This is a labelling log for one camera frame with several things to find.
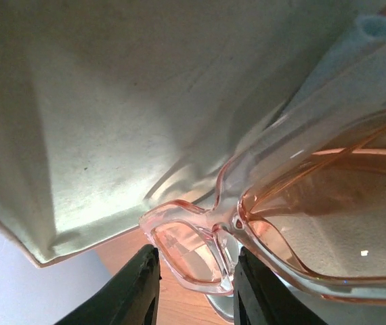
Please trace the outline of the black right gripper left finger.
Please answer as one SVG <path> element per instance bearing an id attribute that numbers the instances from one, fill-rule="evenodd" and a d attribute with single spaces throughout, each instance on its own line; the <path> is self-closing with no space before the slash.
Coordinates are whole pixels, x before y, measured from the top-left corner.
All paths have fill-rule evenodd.
<path id="1" fill-rule="evenodd" d="M 56 324 L 156 324 L 160 279 L 158 249 L 146 244 L 94 296 Z"/>

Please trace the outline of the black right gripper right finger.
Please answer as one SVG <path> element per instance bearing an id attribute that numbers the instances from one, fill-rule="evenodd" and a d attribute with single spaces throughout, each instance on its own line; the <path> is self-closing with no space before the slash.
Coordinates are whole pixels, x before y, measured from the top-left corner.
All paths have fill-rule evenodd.
<path id="1" fill-rule="evenodd" d="M 235 267 L 233 296 L 236 325 L 325 324 L 245 247 Z"/>

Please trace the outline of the orange transparent sunglasses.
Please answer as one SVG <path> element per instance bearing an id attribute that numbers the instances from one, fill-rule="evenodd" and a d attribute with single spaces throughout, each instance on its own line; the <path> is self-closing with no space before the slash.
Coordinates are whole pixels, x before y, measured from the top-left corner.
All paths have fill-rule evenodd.
<path id="1" fill-rule="evenodd" d="M 221 168 L 211 208 L 172 200 L 140 226 L 190 290 L 231 294 L 241 244 L 299 290 L 386 305 L 386 108 L 284 132 L 290 102 Z"/>

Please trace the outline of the white pink glasses case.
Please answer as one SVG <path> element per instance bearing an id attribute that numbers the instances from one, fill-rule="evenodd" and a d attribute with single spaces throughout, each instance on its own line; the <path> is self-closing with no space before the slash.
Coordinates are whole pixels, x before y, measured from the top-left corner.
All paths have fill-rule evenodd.
<path id="1" fill-rule="evenodd" d="M 211 208 L 221 168 L 360 16 L 386 17 L 386 1 L 0 1 L 0 230 L 47 267 L 108 244 L 128 253 L 166 202 Z M 234 319 L 234 291 L 171 273 L 181 323 L 198 315 L 191 295 Z M 386 305 L 276 275 L 327 324 L 386 324 Z"/>

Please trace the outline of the light blue cleaning cloth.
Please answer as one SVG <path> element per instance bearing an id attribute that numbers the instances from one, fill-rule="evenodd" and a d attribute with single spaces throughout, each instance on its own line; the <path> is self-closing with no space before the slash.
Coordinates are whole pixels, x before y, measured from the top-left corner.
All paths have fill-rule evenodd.
<path id="1" fill-rule="evenodd" d="M 284 132 L 335 130 L 386 108 L 386 18 L 360 16 L 308 76 L 284 111 Z"/>

